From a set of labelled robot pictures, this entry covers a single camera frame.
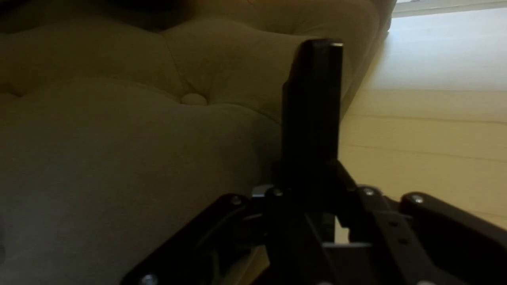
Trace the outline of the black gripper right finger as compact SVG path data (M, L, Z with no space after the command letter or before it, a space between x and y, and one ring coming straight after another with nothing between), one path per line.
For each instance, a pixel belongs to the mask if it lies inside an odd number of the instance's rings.
M355 180L339 161L340 137L340 77L342 44L325 39L321 42L321 160L326 166L329 186L337 193L355 190Z

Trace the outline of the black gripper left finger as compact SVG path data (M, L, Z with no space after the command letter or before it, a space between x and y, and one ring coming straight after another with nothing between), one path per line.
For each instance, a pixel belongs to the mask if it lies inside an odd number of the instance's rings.
M312 87L315 79L317 39L304 41L293 58L282 96L282 156L279 185L294 188L307 180L318 161L313 145Z

